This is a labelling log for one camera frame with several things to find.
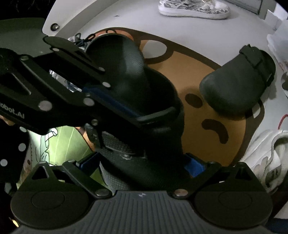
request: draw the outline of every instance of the cartoon face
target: cartoon face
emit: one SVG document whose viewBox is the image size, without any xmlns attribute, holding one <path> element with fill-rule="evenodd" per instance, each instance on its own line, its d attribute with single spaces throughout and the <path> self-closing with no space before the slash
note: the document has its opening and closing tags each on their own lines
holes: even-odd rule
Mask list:
<svg viewBox="0 0 288 234">
<path fill-rule="evenodd" d="M 185 111 L 184 153 L 192 153 L 204 161 L 217 161 L 223 166 L 239 161 L 263 120 L 261 101 L 260 112 L 255 118 L 252 110 L 237 118 L 220 115 L 199 91 L 201 80 L 220 65 L 177 43 L 132 29 L 110 28 L 95 34 L 99 36 L 106 32 L 133 39 L 143 53 L 145 63 L 174 84 Z"/>
<path fill-rule="evenodd" d="M 25 171 L 31 171 L 38 162 L 49 162 L 49 139 L 53 136 L 57 136 L 58 131 L 56 128 L 50 129 L 46 135 L 38 135 L 29 131 L 30 147 L 28 148 L 26 159 L 23 165 Z"/>
</svg>

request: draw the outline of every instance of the circular black disk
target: circular black disk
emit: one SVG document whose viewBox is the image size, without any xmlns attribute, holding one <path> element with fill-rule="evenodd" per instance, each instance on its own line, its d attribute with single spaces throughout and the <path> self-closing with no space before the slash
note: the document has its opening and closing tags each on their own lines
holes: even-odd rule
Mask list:
<svg viewBox="0 0 288 234">
<path fill-rule="evenodd" d="M 18 191 L 11 201 L 13 215 L 20 223 L 35 229 L 71 225 L 86 213 L 89 198 L 83 189 L 63 185 L 62 191 Z"/>
<path fill-rule="evenodd" d="M 227 189 L 225 182 L 198 192 L 194 199 L 197 212 L 208 222 L 226 229 L 249 229 L 264 224 L 272 211 L 266 192 L 245 191 L 245 181 Z"/>
</svg>

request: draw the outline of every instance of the red cable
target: red cable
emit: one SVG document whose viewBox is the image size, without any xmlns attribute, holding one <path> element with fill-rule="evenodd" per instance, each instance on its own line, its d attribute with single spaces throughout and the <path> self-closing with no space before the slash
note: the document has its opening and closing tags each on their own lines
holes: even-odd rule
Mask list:
<svg viewBox="0 0 288 234">
<path fill-rule="evenodd" d="M 282 117 L 282 119 L 281 119 L 281 121 L 280 121 L 280 123 L 279 123 L 279 125 L 278 125 L 278 130 L 280 129 L 280 127 L 281 127 L 281 125 L 282 125 L 282 122 L 283 122 L 283 120 L 284 120 L 286 117 L 288 117 L 288 114 L 286 114 L 286 115 L 284 115 L 284 116 Z"/>
</svg>

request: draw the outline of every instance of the black strap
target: black strap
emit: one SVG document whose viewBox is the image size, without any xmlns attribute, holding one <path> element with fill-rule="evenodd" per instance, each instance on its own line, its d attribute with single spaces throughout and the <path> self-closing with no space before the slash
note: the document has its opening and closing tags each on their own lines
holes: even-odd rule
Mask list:
<svg viewBox="0 0 288 234">
<path fill-rule="evenodd" d="M 273 72 L 269 69 L 261 50 L 257 47 L 247 45 L 244 46 L 239 53 L 243 54 L 251 66 L 259 72 L 265 85 L 270 86 L 274 79 Z"/>
<path fill-rule="evenodd" d="M 75 35 L 75 37 L 77 38 L 76 41 L 74 42 L 75 45 L 77 45 L 78 47 L 83 47 L 85 46 L 86 42 L 92 41 L 96 36 L 94 33 L 90 34 L 88 37 L 86 37 L 85 39 L 81 39 L 81 33 L 77 33 Z"/>
</svg>

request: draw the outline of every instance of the patterned sneaker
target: patterned sneaker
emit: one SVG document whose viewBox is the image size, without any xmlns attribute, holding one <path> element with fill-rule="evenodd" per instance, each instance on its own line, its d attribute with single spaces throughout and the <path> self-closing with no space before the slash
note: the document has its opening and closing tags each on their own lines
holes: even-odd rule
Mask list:
<svg viewBox="0 0 288 234">
<path fill-rule="evenodd" d="M 216 0 L 160 0 L 159 12 L 166 16 L 225 19 L 230 8 Z"/>
</svg>

